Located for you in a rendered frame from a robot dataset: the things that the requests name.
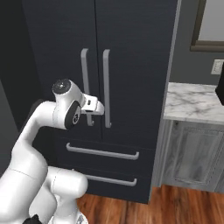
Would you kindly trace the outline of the black appliance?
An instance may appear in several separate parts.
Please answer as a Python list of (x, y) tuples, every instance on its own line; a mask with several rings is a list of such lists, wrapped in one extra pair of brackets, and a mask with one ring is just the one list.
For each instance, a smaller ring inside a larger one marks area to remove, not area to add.
[(224, 63), (222, 64), (220, 79), (215, 89), (215, 93), (217, 94), (221, 105), (224, 106)]

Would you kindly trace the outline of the grey fridge side panel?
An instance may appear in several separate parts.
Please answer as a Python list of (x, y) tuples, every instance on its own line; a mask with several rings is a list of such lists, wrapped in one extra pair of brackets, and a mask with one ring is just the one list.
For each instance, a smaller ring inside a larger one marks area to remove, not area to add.
[(163, 176), (165, 172), (165, 161), (166, 161), (169, 141), (170, 141), (170, 137), (172, 133), (172, 120), (165, 119), (165, 104), (166, 104), (166, 97), (168, 93), (169, 80), (170, 80), (171, 71), (172, 71), (172, 61), (173, 61), (173, 54), (175, 50), (177, 30), (179, 25), (179, 13), (180, 13), (181, 4), (182, 4), (182, 0), (177, 0), (176, 14), (175, 14), (175, 20), (174, 20), (174, 26), (173, 26), (173, 32), (172, 32), (172, 39), (171, 39), (171, 50), (170, 50), (169, 61), (168, 61), (166, 82), (164, 86), (163, 107), (162, 107), (161, 119), (160, 119), (158, 136), (157, 136), (157, 148), (156, 148), (155, 160), (153, 165), (153, 173), (151, 177), (150, 188), (160, 187), (162, 185)]

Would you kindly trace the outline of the white wall socket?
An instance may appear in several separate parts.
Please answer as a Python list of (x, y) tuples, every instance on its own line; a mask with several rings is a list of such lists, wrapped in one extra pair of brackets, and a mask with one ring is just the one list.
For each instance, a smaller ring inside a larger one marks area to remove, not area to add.
[(212, 67), (212, 71), (211, 74), (217, 74), (220, 75), (221, 74), (221, 70), (222, 70), (222, 66), (224, 64), (224, 59), (216, 59), (213, 62), (213, 67)]

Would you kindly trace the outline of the grey wooden cupboard door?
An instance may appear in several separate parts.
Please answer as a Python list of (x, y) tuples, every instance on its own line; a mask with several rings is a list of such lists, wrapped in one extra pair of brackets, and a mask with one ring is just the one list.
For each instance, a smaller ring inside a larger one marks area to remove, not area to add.
[(224, 169), (223, 160), (224, 126), (175, 121), (164, 182), (213, 192)]

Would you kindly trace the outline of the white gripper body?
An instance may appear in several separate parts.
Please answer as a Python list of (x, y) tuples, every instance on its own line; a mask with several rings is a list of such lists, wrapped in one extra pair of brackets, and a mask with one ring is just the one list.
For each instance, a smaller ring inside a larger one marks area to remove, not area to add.
[(93, 113), (95, 115), (98, 115), (98, 116), (103, 116), (104, 115), (104, 106), (102, 105), (102, 103), (97, 99), (95, 98), (93, 100)]

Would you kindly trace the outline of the brown framed window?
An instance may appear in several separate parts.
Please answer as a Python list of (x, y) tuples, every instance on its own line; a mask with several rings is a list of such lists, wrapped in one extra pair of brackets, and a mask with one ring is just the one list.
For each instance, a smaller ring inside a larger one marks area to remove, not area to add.
[(224, 0), (199, 0), (190, 49), (224, 53)]

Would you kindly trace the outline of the dark fridge door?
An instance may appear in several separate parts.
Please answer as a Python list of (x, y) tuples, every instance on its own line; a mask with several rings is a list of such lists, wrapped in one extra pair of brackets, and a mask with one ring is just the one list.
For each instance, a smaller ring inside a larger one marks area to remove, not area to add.
[(95, 0), (98, 55), (109, 49), (111, 127), (103, 138), (157, 145), (177, 0)]
[(98, 97), (95, 0), (22, 0), (44, 98), (62, 79), (83, 88), (81, 51), (87, 50), (88, 93)]

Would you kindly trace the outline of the dark fridge drawer front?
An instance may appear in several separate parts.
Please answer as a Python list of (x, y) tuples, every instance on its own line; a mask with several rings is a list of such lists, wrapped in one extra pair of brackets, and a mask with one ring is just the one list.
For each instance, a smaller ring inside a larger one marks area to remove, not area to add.
[(115, 172), (97, 171), (82, 167), (75, 167), (74, 170), (84, 175), (87, 174), (110, 179), (120, 179), (127, 181), (133, 181), (134, 179), (137, 179), (135, 186), (116, 185), (88, 179), (87, 193), (119, 200), (128, 200), (144, 204), (148, 203), (151, 190), (150, 178)]
[[(135, 155), (139, 151), (138, 160), (103, 157), (79, 152), (71, 152), (66, 148), (70, 143), (80, 147), (98, 151), (111, 151)], [(101, 141), (88, 141), (59, 137), (55, 140), (57, 159), (60, 165), (79, 166), (106, 172), (136, 174), (149, 177), (153, 171), (156, 144), (148, 140), (134, 139), (128, 136), (103, 138)]]

